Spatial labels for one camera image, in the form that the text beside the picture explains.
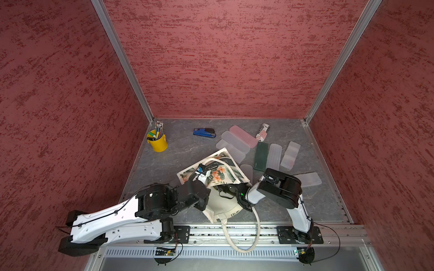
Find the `large white pencil case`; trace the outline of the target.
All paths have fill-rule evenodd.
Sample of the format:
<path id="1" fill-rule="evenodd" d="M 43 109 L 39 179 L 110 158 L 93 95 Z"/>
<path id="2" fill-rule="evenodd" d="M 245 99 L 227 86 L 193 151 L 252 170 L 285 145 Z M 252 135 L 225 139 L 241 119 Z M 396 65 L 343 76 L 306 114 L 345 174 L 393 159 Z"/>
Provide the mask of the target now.
<path id="1" fill-rule="evenodd" d="M 216 148 L 218 150 L 226 148 L 228 153 L 231 155 L 231 157 L 234 159 L 234 161 L 238 164 L 240 164 L 246 157 L 246 154 L 244 154 L 242 151 L 235 148 L 233 145 L 231 145 L 230 143 L 228 143 L 225 140 L 220 140 L 216 144 Z"/>

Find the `floral canvas tote bag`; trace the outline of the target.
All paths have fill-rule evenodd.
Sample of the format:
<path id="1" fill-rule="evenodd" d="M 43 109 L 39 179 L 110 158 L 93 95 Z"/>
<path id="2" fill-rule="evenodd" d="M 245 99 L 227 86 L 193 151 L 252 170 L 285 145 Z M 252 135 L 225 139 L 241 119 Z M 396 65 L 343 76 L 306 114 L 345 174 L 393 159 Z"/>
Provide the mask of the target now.
<path id="1" fill-rule="evenodd" d="M 210 222 L 220 223 L 228 244 L 238 253 L 248 254 L 256 248 L 261 234 L 261 221 L 254 207 L 248 201 L 252 185 L 229 151 L 224 147 L 177 173 L 179 181 L 198 181 L 210 189 L 205 210 L 202 212 Z M 257 229 L 253 244 L 249 248 L 238 247 L 228 231 L 228 220 L 241 210 L 253 213 Z"/>

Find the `green pencil case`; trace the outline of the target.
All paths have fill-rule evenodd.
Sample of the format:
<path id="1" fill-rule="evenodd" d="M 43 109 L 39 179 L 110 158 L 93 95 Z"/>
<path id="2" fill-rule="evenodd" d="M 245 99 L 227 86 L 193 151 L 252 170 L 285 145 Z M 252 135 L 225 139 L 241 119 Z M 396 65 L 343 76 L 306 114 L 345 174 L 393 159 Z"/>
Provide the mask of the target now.
<path id="1" fill-rule="evenodd" d="M 266 170 L 266 164 L 269 154 L 268 143 L 259 142 L 256 146 L 255 157 L 254 157 L 254 170 L 264 172 Z"/>

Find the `clear ribbed pencil case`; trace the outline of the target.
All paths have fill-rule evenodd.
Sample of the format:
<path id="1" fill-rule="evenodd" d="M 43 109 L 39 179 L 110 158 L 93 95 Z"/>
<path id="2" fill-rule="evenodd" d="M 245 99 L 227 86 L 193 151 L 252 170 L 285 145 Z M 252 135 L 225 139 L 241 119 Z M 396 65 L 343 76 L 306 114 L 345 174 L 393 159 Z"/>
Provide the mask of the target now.
<path id="1" fill-rule="evenodd" d="M 276 171 L 279 170 L 282 149 L 283 148 L 278 144 L 270 144 L 266 168 L 274 169 Z"/>

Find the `pink pencil case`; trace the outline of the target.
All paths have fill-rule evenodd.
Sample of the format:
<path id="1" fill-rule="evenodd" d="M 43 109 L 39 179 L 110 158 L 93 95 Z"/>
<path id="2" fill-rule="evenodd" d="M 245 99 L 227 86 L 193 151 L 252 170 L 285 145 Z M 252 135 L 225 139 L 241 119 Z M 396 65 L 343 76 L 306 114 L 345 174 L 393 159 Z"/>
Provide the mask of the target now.
<path id="1" fill-rule="evenodd" d="M 242 140 L 244 143 L 246 143 L 251 149 L 255 148 L 258 144 L 258 140 L 255 137 L 253 137 L 237 125 L 230 127 L 229 131 L 237 138 Z"/>

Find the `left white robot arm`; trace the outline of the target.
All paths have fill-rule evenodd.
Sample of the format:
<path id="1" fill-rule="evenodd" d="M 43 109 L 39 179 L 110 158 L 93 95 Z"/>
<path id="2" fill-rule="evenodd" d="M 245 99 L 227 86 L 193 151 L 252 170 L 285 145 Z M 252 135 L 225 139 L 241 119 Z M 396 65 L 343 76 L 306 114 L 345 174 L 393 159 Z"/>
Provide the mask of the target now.
<path id="1" fill-rule="evenodd" d="M 188 181 L 179 187 L 152 184 L 107 209 L 95 213 L 71 211 L 66 221 L 71 232 L 61 239 L 58 251 L 78 257 L 121 241 L 175 241 L 173 216 L 191 207 L 205 210 L 210 192 L 201 181 Z"/>

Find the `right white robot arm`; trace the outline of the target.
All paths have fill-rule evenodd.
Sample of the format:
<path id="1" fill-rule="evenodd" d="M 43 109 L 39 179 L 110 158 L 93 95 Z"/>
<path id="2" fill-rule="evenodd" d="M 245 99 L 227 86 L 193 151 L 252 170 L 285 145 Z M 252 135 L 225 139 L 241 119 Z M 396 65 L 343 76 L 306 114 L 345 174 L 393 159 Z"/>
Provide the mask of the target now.
<path id="1" fill-rule="evenodd" d="M 217 186 L 217 191 L 235 198 L 238 205 L 249 212 L 264 198 L 272 200 L 285 208 L 292 220 L 291 238 L 301 244 L 321 244 L 320 231 L 314 226 L 307 214 L 302 198 L 299 178 L 268 168 L 260 180 L 253 186 L 247 184 L 224 184 Z"/>

